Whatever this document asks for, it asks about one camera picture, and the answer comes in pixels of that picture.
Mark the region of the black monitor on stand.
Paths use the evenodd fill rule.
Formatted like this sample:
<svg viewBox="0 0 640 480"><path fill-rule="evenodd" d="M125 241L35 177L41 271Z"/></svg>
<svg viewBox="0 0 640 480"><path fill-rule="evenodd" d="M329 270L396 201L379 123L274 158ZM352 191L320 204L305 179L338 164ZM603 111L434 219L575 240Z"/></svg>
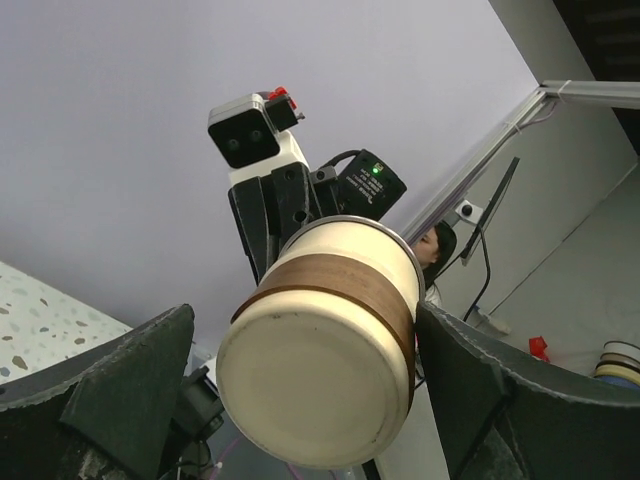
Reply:
<svg viewBox="0 0 640 480"><path fill-rule="evenodd" d="M482 299L483 295L485 294L486 290L489 287L491 276L492 276L492 268L491 268L489 253L488 253L487 241L486 241L486 230L511 184L511 181L520 164L520 161L521 159L519 157L514 157L511 160L507 170L505 171L502 179L500 180L498 186L496 187L487 206L484 208L482 214L480 215L479 220L475 223L474 230L472 231L471 236L469 237L468 241L466 242L465 246L461 251L460 259L462 260L462 264L466 266L471 260L471 257L477 245L480 245L482 250L484 266L485 266L484 283L480 291L472 301L471 305L466 310L462 318L463 322L467 322L469 320L471 314L476 310L476 307L478 306L479 301Z"/></svg>

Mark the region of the aluminium enclosure frame post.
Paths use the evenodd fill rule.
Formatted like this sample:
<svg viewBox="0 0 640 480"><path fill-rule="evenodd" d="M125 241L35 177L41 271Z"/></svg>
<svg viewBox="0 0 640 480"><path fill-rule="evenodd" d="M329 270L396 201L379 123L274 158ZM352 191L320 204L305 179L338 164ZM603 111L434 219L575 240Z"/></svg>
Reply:
<svg viewBox="0 0 640 480"><path fill-rule="evenodd" d="M489 166L493 157L526 128L539 123L538 115L549 105L581 104L637 110L639 84L625 81L546 80L483 140L469 161L409 224L402 236L412 243L442 220L464 198Z"/></svg>

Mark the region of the small red object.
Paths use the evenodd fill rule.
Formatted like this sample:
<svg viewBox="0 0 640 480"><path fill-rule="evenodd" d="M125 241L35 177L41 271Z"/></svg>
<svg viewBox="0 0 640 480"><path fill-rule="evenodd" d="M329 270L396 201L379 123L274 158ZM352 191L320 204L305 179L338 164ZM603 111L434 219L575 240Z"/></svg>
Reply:
<svg viewBox="0 0 640 480"><path fill-rule="evenodd" d="M547 355L548 345L542 336L532 337L528 341L529 353L537 359L546 363L550 362Z"/></svg>

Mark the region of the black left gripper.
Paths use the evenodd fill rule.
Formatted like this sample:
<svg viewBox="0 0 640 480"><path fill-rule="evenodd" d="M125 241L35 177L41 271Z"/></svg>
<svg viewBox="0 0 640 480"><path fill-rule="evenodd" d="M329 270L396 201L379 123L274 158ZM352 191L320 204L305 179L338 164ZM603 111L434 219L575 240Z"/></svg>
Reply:
<svg viewBox="0 0 640 480"><path fill-rule="evenodd" d="M193 333L180 305L3 384L2 478L154 479L164 449L165 479L199 479L224 407L207 365L182 379Z"/></svg>

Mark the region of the rolls of tape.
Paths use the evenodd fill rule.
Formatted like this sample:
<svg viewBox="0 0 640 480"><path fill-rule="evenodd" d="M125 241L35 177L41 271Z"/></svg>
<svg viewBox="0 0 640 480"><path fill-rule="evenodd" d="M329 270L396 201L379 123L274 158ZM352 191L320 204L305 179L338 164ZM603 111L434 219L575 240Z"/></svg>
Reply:
<svg viewBox="0 0 640 480"><path fill-rule="evenodd" d="M629 388L639 388L639 347L624 341L608 341L603 345L593 377Z"/></svg>

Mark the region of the steel cup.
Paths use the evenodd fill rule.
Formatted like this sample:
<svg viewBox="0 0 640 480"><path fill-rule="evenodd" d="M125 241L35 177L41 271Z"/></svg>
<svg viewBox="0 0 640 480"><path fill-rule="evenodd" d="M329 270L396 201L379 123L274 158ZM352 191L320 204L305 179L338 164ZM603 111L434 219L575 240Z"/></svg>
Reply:
<svg viewBox="0 0 640 480"><path fill-rule="evenodd" d="M425 293L406 242L332 216L294 234L236 310L216 385L237 428L270 455L341 469L384 451L413 401Z"/></svg>

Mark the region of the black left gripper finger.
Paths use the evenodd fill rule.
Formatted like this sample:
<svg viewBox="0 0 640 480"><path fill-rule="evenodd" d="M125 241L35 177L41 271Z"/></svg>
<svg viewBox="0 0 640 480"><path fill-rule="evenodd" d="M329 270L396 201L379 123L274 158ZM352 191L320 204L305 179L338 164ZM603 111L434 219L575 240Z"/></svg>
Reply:
<svg viewBox="0 0 640 480"><path fill-rule="evenodd" d="M425 302L415 330L452 478L638 478L638 391L545 363Z"/></svg>

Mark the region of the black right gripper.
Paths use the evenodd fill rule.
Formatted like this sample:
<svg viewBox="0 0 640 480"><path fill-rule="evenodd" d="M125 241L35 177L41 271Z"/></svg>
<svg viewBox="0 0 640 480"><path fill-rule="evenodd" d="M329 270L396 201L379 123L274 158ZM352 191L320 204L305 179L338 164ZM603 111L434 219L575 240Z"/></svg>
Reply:
<svg viewBox="0 0 640 480"><path fill-rule="evenodd" d="M228 200L259 284L277 260L279 243L302 227L335 215L378 221L405 192L405 183L391 167L361 149L342 152L314 171L296 173L287 167L275 176L274 185L270 175L244 180L229 189Z"/></svg>

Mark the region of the person with dark hair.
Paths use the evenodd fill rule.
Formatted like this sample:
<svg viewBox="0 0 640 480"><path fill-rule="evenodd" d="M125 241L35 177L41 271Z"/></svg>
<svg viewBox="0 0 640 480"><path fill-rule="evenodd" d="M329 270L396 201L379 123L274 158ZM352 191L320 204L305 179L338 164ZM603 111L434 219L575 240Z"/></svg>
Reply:
<svg viewBox="0 0 640 480"><path fill-rule="evenodd" d="M436 277L447 265L456 247L456 233L445 221L438 222L412 246L425 280L425 301L438 308L442 307L442 298Z"/></svg>

